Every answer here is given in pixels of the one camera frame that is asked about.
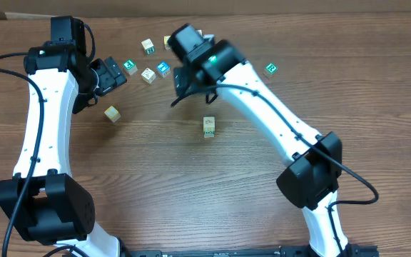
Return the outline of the blue sided block picture top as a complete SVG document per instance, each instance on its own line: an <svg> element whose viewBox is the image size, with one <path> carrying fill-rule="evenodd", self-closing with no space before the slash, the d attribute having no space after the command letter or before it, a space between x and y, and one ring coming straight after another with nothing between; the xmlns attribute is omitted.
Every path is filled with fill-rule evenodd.
<svg viewBox="0 0 411 257"><path fill-rule="evenodd" d="M205 128L214 127L215 126L215 118L213 116L206 116L203 118L203 126Z"/></svg>

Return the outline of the green 4 block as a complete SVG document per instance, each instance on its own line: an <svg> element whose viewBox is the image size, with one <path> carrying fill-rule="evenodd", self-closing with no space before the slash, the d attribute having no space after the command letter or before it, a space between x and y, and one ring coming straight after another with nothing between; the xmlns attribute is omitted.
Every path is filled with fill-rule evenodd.
<svg viewBox="0 0 411 257"><path fill-rule="evenodd" d="M205 131L203 135L204 135L205 138L213 138L215 136L215 132L214 131Z"/></svg>

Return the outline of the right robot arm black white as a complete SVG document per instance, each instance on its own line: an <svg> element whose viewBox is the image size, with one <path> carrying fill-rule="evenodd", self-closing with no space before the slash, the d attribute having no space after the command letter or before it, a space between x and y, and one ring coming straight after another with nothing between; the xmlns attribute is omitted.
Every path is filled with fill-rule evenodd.
<svg viewBox="0 0 411 257"><path fill-rule="evenodd" d="M310 255L344 256L348 240L333 205L342 173L340 139L333 132L323 136L299 119L228 41L207 39L185 24L171 34L168 45L183 63L174 70L178 99L205 93L208 104L221 98L249 119L282 158L286 168L276 183L303 211Z"/></svg>

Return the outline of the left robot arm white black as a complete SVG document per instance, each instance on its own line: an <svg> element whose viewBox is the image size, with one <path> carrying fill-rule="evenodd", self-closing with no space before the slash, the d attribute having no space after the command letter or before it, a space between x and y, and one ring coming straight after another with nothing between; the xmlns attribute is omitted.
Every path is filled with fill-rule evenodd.
<svg viewBox="0 0 411 257"><path fill-rule="evenodd" d="M95 47L86 45L92 36L82 20L57 16L51 38L24 53L26 130L12 177L0 180L0 207L7 232L25 241L70 256L127 256L122 240L96 222L93 198L70 168L72 116L126 82L112 58L97 59Z"/></svg>

